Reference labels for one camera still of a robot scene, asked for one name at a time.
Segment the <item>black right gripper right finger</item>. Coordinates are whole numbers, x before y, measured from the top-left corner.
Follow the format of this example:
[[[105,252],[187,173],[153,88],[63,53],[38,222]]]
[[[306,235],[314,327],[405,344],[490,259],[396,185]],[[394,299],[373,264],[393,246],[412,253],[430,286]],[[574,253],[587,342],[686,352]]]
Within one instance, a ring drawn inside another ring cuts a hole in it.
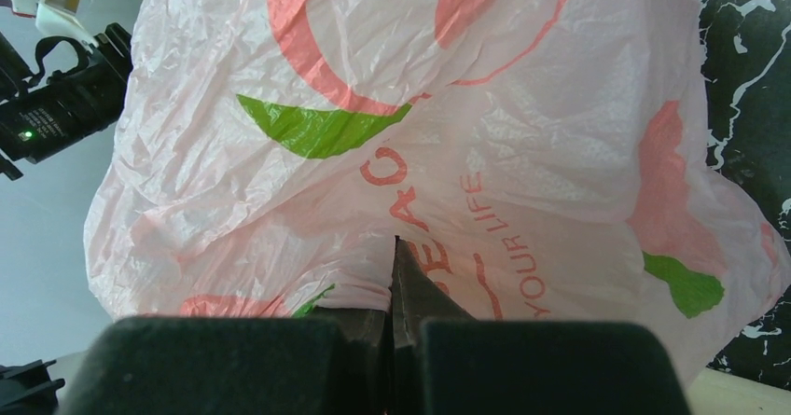
[[[669,355],[646,328],[473,318],[395,244],[394,414],[687,414]]]

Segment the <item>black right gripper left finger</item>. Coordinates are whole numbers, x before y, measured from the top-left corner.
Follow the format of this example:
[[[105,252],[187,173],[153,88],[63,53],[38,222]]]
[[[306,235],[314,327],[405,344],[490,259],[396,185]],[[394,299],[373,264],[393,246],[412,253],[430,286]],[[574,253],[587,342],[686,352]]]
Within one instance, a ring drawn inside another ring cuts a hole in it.
[[[62,414],[381,414],[387,317],[137,316],[86,352]]]

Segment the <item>pink plastic grocery bag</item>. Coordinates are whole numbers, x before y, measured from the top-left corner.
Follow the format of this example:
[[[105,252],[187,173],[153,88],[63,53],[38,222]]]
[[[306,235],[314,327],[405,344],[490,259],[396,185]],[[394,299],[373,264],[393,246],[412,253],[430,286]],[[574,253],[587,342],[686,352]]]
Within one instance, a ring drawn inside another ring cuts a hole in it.
[[[699,0],[144,0],[84,245],[114,318],[385,310],[648,327],[683,382],[790,284],[706,163]]]

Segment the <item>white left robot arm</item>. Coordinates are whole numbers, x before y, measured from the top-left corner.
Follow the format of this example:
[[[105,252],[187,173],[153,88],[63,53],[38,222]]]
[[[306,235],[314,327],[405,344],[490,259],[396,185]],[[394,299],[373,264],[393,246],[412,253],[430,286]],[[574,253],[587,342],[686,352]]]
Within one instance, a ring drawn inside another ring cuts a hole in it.
[[[38,41],[33,73],[5,37],[1,38],[1,174],[23,177],[20,159],[37,164],[118,121],[132,71],[132,36],[111,23],[85,48],[66,36]],[[45,58],[61,43],[76,54],[74,68],[46,72]]]

